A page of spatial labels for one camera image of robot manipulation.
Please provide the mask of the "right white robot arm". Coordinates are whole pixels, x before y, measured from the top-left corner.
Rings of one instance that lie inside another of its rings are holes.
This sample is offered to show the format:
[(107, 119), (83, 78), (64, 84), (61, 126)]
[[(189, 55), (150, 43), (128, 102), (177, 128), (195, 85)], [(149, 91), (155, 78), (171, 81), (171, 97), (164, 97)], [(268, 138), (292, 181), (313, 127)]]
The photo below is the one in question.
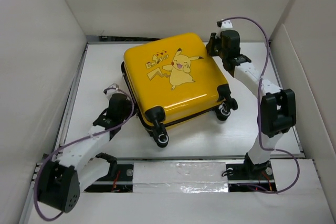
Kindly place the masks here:
[(257, 98), (258, 135), (240, 169), (246, 177), (255, 178), (267, 168), (281, 137), (296, 124), (295, 93), (263, 78), (251, 59), (241, 54), (240, 35), (235, 30), (211, 33), (206, 50), (211, 57), (219, 56), (224, 69)]

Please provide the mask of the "yellow cartoon suitcase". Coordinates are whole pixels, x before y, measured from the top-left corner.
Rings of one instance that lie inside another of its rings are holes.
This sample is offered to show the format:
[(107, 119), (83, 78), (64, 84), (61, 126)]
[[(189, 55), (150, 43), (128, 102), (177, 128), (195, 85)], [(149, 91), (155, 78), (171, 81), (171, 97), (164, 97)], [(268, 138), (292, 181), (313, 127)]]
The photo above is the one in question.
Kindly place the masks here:
[(195, 33), (127, 49), (121, 70), (142, 125), (161, 148), (169, 143), (169, 127), (209, 111), (224, 121), (238, 108), (227, 79)]

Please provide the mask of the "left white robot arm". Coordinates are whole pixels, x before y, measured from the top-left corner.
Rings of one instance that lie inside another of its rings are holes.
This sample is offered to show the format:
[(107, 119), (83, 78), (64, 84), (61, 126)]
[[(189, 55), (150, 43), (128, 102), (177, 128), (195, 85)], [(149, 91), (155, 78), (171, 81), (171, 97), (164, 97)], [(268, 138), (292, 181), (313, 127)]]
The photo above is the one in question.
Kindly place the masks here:
[(87, 136), (59, 148), (54, 161), (51, 153), (35, 180), (34, 205), (41, 202), (62, 213), (72, 211), (81, 192), (97, 179), (112, 180), (117, 175), (117, 159), (102, 148), (121, 130), (134, 112), (134, 103), (125, 93), (111, 95), (109, 104), (93, 122)]

